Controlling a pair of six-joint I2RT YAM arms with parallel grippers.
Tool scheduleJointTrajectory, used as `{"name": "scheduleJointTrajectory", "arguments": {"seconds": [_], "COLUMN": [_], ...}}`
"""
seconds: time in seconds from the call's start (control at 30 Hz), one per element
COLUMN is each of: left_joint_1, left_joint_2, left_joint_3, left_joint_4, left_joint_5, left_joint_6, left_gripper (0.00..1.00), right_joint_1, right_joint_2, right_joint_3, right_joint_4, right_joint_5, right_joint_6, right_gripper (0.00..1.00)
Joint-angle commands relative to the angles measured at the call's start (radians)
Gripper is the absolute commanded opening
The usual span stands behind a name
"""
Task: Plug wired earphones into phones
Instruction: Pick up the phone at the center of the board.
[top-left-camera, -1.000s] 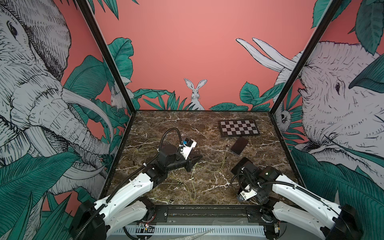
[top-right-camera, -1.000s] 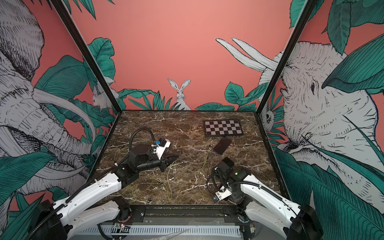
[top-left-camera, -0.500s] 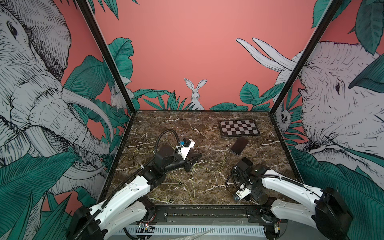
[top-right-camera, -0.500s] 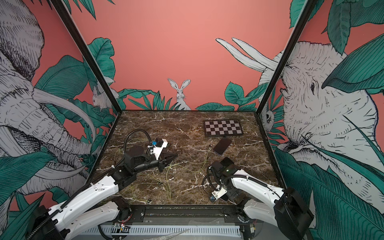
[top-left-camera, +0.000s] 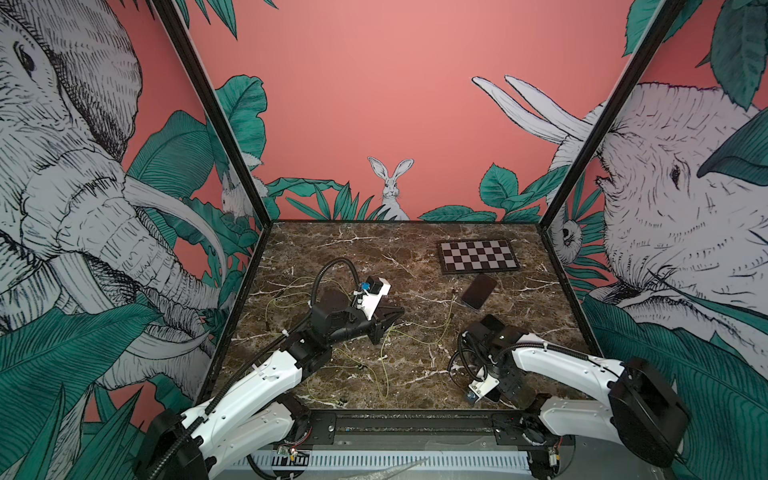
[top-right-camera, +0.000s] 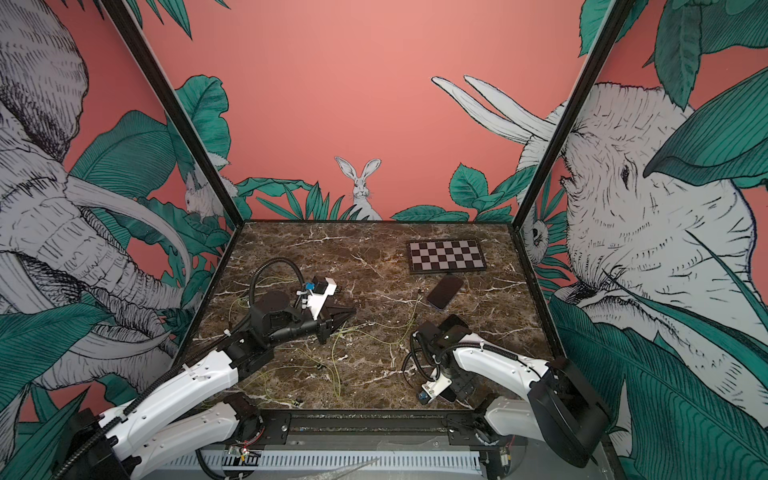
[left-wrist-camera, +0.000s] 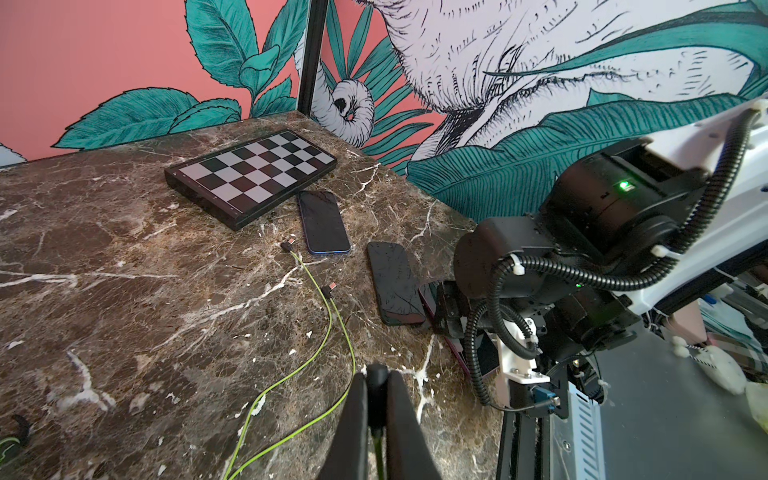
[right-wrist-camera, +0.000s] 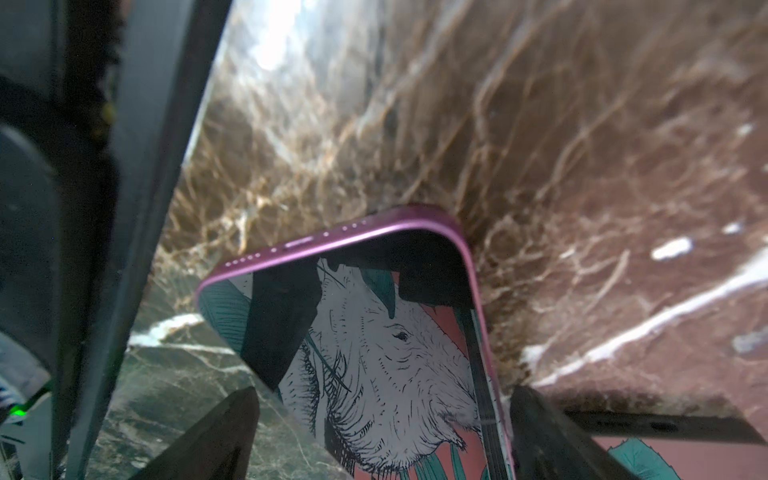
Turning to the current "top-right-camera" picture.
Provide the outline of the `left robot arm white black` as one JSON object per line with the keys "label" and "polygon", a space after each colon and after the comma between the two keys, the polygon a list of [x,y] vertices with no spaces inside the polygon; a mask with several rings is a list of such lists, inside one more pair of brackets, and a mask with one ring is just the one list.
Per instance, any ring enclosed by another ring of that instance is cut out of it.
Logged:
{"label": "left robot arm white black", "polygon": [[335,303],[336,290],[333,279],[306,279],[288,258],[267,260],[251,278],[247,314],[203,357],[162,375],[132,401],[69,421],[52,478],[141,479],[214,443],[249,456],[274,429],[253,399],[236,392],[201,412],[195,407],[257,373],[279,345],[310,336],[325,343],[356,313]]}

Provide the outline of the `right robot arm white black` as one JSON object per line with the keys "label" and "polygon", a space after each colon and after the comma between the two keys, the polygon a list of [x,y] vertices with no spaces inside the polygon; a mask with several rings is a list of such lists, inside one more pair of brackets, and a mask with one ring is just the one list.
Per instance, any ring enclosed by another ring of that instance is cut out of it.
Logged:
{"label": "right robot arm white black", "polygon": [[489,396],[472,412],[470,429],[482,444],[503,439],[542,441],[568,464],[583,468],[610,423],[611,411],[578,367],[565,357],[529,358],[472,332],[456,315],[425,322],[410,336],[406,357],[423,373],[421,404],[438,398],[464,402],[476,378],[513,393]]}

